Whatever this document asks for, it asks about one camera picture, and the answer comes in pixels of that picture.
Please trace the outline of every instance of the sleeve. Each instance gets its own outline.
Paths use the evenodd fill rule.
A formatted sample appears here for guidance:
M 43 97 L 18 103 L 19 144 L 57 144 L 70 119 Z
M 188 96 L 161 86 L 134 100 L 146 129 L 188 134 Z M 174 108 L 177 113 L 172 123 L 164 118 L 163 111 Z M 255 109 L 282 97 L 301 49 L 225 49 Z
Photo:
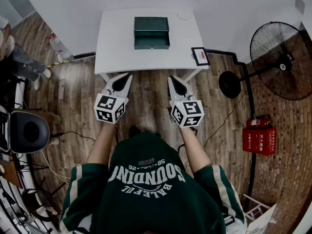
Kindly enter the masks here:
M 108 167 L 101 164 L 84 164 L 72 170 L 59 223 L 61 233 L 90 231 L 92 213 L 102 199 L 108 177 Z
M 9 23 L 9 20 L 0 16 L 0 29 L 4 29 Z
M 223 212 L 227 233 L 245 233 L 247 224 L 242 206 L 222 167 L 218 165 L 204 167 L 194 174 L 194 179 L 209 193 Z

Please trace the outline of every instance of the fire extinguisher box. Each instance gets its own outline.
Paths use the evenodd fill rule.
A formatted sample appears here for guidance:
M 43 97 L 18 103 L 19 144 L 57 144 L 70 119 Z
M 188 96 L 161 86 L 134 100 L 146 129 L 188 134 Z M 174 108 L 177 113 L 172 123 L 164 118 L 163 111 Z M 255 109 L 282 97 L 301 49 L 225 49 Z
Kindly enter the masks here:
M 269 156 L 276 150 L 276 128 L 243 129 L 243 150 Z

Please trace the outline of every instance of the shoe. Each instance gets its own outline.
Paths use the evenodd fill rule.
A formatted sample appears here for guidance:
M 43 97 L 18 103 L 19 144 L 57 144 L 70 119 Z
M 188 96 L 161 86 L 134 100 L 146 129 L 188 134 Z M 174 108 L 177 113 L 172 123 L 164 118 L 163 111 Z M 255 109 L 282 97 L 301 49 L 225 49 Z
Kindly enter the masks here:
M 62 122 L 62 118 L 60 116 L 58 116 L 52 112 L 48 112 L 47 114 L 53 117 L 53 123 L 60 124 Z
M 50 138 L 49 145 L 59 145 L 59 137 Z
M 131 126 L 129 129 L 129 138 L 132 138 L 140 133 L 141 131 L 136 126 Z
M 47 77 L 48 79 L 51 78 L 51 71 L 48 70 L 47 68 L 43 72 L 44 76 Z
M 40 87 L 40 76 L 34 81 L 35 90 L 37 91 Z

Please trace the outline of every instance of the small framed sign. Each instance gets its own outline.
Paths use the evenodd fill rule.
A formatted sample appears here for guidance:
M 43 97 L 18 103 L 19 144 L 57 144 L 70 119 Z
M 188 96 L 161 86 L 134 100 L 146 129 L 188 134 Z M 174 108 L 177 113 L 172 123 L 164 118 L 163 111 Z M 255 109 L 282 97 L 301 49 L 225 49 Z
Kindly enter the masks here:
M 205 48 L 191 48 L 197 66 L 210 65 Z

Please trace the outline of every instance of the marker cube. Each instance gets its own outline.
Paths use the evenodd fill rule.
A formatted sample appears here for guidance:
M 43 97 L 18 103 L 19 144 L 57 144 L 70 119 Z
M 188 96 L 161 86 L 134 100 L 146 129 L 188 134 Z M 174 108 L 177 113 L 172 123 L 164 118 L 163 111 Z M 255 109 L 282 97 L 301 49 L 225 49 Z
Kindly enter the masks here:
M 116 123 L 126 111 L 126 99 L 98 94 L 94 104 L 97 120 Z
M 174 101 L 171 116 L 180 127 L 198 126 L 204 117 L 200 100 Z

